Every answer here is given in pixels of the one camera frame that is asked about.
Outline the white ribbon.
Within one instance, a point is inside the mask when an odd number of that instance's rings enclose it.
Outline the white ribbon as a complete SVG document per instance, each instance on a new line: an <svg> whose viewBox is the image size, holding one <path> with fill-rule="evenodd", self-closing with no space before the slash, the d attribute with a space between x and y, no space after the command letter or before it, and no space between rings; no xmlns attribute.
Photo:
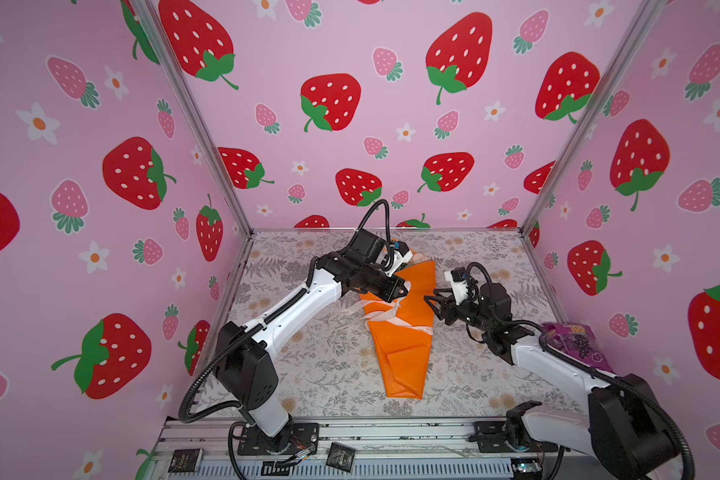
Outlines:
<svg viewBox="0 0 720 480"><path fill-rule="evenodd" d="M362 310L368 322L387 322L397 327L434 334L434 312L423 298L397 299L393 302L361 299L344 309L347 314Z"/></svg>

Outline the orange wrapping paper sheet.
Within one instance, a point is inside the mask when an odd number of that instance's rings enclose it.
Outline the orange wrapping paper sheet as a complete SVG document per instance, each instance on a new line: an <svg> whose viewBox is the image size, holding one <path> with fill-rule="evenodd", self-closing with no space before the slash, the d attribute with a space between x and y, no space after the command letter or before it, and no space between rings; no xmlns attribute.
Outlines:
<svg viewBox="0 0 720 480"><path fill-rule="evenodd" d="M424 297L434 292L435 274L435 262L416 253L412 263L398 272L408 289L405 297L389 303L362 294L353 306L364 310L389 398L423 397L435 319Z"/></svg>

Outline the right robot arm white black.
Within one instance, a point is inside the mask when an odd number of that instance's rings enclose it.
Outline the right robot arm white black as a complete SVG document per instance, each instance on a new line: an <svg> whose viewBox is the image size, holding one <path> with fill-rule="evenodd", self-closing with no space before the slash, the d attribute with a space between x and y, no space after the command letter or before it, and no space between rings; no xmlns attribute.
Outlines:
<svg viewBox="0 0 720 480"><path fill-rule="evenodd" d="M480 343L495 356L545 379L581 407L576 414L527 401L510 409L498 435L510 448L552 443L597 459L616 479L645 479L678 458L682 478L695 478L687 439L644 379L606 372L554 348L542 325L513 319L501 285L464 281L425 301L438 319L479 329Z"/></svg>

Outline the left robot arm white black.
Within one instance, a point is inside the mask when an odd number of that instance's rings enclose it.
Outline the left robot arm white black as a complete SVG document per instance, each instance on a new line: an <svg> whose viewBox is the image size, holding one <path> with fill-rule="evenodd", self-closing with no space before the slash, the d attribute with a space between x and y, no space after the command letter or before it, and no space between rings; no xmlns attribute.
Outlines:
<svg viewBox="0 0 720 480"><path fill-rule="evenodd" d="M406 243L365 229L357 230L345 247L312 258L306 279L272 309L242 326L224 325L215 356L190 385L178 419L189 424L234 408L280 450L291 436L293 420L275 398L277 355L311 319L349 292L370 294L386 303L406 297L409 289L397 271L412 258ZM195 397L211 376L233 398L193 413Z"/></svg>

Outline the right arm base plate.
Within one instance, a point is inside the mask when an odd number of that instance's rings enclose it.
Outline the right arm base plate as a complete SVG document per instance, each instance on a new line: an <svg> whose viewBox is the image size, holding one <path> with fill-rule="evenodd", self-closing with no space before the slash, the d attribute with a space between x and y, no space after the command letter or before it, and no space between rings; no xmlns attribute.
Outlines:
<svg viewBox="0 0 720 480"><path fill-rule="evenodd" d="M509 441L504 421L479 421L474 423L474 432L467 437L470 443L476 443L481 453L556 453L558 446L549 442L531 442L520 446Z"/></svg>

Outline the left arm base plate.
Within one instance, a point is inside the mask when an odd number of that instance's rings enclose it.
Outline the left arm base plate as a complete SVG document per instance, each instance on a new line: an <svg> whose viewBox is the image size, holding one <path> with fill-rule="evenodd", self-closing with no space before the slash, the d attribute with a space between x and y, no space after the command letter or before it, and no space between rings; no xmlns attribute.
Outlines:
<svg viewBox="0 0 720 480"><path fill-rule="evenodd" d="M307 450L317 451L319 423L290 422L274 437L267 436L258 426L246 427L240 435L235 453L241 456L295 455Z"/></svg>

